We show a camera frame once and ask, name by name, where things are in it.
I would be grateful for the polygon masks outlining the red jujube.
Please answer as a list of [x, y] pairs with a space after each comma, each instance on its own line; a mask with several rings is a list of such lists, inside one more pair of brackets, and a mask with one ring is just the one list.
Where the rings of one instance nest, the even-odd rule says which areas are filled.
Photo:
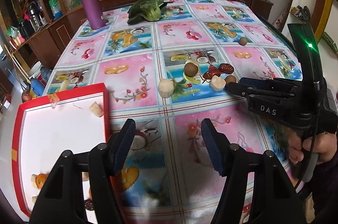
[[207, 72], [203, 74], [203, 78], [206, 80], [211, 80], [214, 76], [220, 76], [222, 74], [222, 71], [220, 71], [217, 67], [214, 65], [210, 65]]
[[222, 63], [219, 65], [218, 69], [225, 74], [232, 74], [234, 72], [234, 67], [228, 63]]
[[84, 201], [84, 206], [85, 206], [86, 210], [94, 211], [93, 201], [90, 198], [88, 198]]

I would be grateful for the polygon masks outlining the white yam piece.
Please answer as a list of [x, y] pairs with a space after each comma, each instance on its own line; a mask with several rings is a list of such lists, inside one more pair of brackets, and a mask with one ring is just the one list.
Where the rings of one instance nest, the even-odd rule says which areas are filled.
[[158, 92], [164, 99], [169, 98], [174, 93], [174, 82], [170, 79], [163, 78], [158, 84]]
[[225, 86], [226, 81], [223, 78], [218, 77], [217, 75], [214, 75], [210, 80], [210, 87], [216, 92], [222, 91]]
[[31, 184], [34, 188], [38, 188], [37, 183], [36, 183], [36, 179], [37, 179], [37, 175], [32, 174], [30, 180], [31, 180]]

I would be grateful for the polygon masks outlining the brown longan near yam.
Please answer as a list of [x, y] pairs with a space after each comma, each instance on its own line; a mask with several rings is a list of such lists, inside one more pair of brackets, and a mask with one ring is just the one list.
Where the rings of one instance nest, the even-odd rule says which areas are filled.
[[233, 76], [233, 75], [228, 75], [228, 76], [225, 78], [225, 82], [226, 82], [226, 86], [228, 86], [229, 83], [231, 83], [231, 82], [236, 83], [236, 82], [237, 82], [237, 79], [236, 79], [236, 77]]

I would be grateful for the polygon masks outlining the brown longan far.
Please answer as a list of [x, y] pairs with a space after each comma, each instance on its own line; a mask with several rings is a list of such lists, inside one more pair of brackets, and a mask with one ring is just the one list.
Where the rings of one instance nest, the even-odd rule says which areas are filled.
[[245, 38], [245, 37], [241, 37], [241, 38], [239, 39], [238, 43], [239, 43], [240, 45], [242, 45], [242, 46], [245, 46], [245, 45], [247, 45], [247, 43], [248, 43], [248, 39]]

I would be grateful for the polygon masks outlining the brown longan large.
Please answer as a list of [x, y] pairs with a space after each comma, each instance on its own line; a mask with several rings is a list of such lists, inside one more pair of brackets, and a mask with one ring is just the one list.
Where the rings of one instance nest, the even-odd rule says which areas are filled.
[[184, 66], [184, 74], [188, 77], [194, 77], [199, 71], [199, 68], [197, 65], [195, 65], [192, 62], [188, 62]]

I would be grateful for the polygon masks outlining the colourful fruit print tablecloth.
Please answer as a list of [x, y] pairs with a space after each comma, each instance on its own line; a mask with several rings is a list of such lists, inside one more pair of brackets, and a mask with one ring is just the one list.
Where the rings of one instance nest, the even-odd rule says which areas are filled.
[[[108, 24], [80, 26], [56, 63], [45, 93], [103, 83], [110, 125], [126, 119], [136, 133], [116, 184], [128, 223], [209, 223], [225, 179], [214, 171], [201, 133], [209, 118], [244, 150], [272, 150], [290, 171], [283, 127], [250, 113], [243, 98], [216, 92], [202, 76], [210, 65], [234, 67], [236, 79], [299, 80], [290, 47], [250, 8], [224, 0], [172, 0], [159, 21], [127, 23], [128, 8], [107, 12]], [[248, 39], [242, 46], [241, 37]], [[192, 62], [199, 71], [184, 74]], [[167, 78], [174, 93], [160, 96]]]

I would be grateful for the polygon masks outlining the red white tray box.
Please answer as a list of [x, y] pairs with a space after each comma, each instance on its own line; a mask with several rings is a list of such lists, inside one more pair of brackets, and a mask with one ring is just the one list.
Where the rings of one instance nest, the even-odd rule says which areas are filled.
[[[56, 106], [48, 96], [21, 104], [14, 123], [11, 172], [19, 208], [27, 217], [39, 190], [31, 175], [47, 174], [64, 150], [78, 154], [106, 142], [110, 134], [109, 92], [103, 83], [59, 92]], [[97, 102], [104, 110], [96, 117], [89, 107]]]

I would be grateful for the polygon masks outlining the orange tangerine in tray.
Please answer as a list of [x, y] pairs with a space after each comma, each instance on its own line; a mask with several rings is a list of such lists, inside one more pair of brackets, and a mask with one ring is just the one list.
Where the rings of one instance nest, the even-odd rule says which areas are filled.
[[39, 175], [36, 176], [36, 178], [35, 178], [35, 185], [36, 185], [36, 187], [39, 190], [41, 188], [43, 188], [43, 186], [44, 186], [47, 178], [48, 178], [48, 174], [43, 174], [43, 173], [41, 173], [41, 174], [39, 174]]

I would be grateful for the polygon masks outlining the blue thermos on floor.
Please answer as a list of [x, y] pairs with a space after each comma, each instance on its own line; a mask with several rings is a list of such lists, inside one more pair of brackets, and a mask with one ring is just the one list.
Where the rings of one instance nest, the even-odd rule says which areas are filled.
[[42, 82], [36, 78], [31, 78], [30, 80], [31, 89], [37, 96], [42, 96], [45, 90], [45, 86]]

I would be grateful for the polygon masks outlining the green leafy vegetable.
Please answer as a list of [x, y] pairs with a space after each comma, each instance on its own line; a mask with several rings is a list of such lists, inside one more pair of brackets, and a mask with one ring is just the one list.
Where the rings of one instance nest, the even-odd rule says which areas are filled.
[[142, 21], [159, 21], [166, 6], [164, 0], [138, 0], [128, 10], [127, 23], [134, 25]]

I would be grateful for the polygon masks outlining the wooden side counter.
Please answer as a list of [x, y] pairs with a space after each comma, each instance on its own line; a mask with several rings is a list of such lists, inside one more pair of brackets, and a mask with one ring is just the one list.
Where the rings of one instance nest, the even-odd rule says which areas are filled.
[[35, 32], [16, 50], [11, 49], [11, 55], [19, 60], [25, 70], [36, 61], [40, 61], [43, 66], [52, 70], [85, 21], [86, 15], [82, 7], [70, 10], [61, 18]]

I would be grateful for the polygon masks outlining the green plastic bottle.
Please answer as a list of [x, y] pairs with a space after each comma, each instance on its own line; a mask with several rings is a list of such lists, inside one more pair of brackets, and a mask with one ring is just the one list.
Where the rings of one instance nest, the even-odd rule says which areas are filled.
[[63, 16], [59, 0], [49, 0], [49, 6], [55, 19], [59, 19]]

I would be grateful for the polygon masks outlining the purple thermos bottle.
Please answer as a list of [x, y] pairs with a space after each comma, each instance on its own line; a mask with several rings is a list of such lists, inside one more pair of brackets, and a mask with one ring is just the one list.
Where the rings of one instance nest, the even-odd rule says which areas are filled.
[[81, 0], [91, 29], [96, 30], [105, 26], [102, 8], [99, 0]]

